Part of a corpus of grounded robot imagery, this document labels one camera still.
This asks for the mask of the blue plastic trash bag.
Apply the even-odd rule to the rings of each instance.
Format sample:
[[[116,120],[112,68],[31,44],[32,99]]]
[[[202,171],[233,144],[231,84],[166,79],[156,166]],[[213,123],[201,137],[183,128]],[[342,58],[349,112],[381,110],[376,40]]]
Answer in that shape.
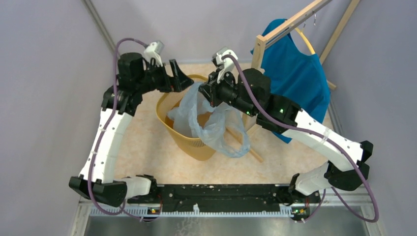
[[[196,82],[190,86],[179,106],[167,112],[167,117],[174,122],[173,129],[188,138],[199,138],[206,146],[230,158],[243,157],[250,151],[251,145],[240,112],[224,102],[211,107],[199,92],[202,84]],[[242,138],[240,146],[225,140],[227,130]]]

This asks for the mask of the yellow mesh trash bin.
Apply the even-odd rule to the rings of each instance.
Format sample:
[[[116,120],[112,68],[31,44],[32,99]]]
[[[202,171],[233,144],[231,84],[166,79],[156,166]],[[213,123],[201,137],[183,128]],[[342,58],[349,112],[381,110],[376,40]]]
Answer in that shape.
[[[173,120],[168,118],[167,113],[179,106],[180,101],[188,92],[188,88],[182,92],[164,93],[156,105],[156,114],[159,121],[165,126],[176,145],[190,157],[198,161],[210,159],[216,151],[205,145],[199,138],[184,136],[173,129]]]

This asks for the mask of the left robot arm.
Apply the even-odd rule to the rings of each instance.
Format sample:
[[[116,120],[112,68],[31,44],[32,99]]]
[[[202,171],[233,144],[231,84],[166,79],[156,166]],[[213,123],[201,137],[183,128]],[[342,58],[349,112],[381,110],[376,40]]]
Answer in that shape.
[[[158,191],[146,175],[115,179],[115,164],[124,133],[135,116],[143,95],[157,90],[178,93],[194,82],[179,67],[169,61],[172,75],[156,59],[146,59],[140,53],[125,53],[116,61],[115,83],[103,94],[100,121],[96,136],[80,173],[69,179],[69,187],[80,196],[120,207],[125,200],[139,196],[145,203],[157,199]]]

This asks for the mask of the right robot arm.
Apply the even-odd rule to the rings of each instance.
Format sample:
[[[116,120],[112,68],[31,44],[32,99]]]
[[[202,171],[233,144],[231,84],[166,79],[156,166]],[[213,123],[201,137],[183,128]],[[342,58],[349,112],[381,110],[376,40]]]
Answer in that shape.
[[[301,203],[308,195],[331,187],[344,191],[361,185],[369,188],[366,162],[373,144],[354,142],[328,129],[296,102],[270,93],[270,84],[269,77],[253,68],[242,71],[238,78],[216,70],[198,90],[211,106],[234,107],[256,117],[262,128],[297,140],[327,158],[322,166],[293,176],[288,189],[293,202]]]

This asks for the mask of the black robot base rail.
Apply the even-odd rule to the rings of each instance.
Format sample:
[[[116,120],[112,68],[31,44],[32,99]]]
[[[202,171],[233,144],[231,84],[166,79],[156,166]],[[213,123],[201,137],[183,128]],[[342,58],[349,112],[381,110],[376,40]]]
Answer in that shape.
[[[158,184],[149,194],[128,199],[130,204],[157,204],[163,212],[278,212],[293,204],[315,204],[319,192],[309,196],[290,192],[287,184]]]

